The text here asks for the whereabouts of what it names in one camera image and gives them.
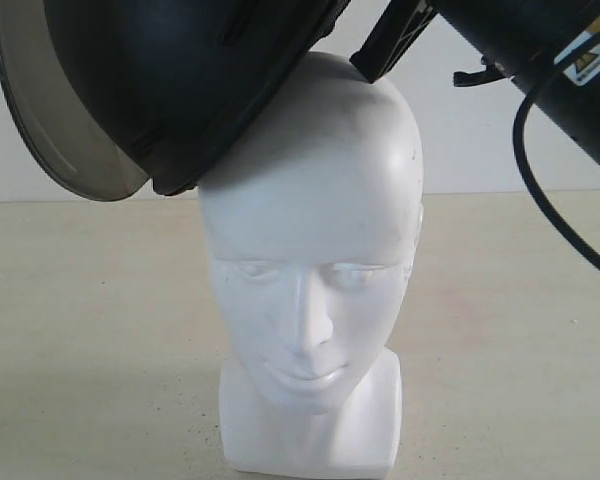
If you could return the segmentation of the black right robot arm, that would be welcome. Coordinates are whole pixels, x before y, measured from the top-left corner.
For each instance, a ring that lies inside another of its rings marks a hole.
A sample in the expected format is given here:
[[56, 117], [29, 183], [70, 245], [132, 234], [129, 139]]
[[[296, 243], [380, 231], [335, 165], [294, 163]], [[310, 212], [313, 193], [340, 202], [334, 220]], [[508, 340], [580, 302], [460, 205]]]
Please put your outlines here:
[[[600, 32], [600, 1], [392, 1], [351, 62], [369, 82], [377, 81], [437, 16], [480, 53], [485, 66], [456, 72], [457, 87], [509, 79], [530, 93]], [[600, 166], [600, 44], [567, 65], [535, 103]]]

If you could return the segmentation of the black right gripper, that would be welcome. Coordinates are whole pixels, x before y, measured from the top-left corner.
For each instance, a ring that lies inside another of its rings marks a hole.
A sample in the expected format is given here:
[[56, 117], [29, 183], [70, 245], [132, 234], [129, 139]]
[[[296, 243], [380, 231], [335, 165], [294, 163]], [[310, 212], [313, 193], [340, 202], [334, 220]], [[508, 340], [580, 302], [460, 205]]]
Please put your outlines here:
[[350, 62], [369, 83], [386, 76], [436, 17], [432, 1], [391, 0]]

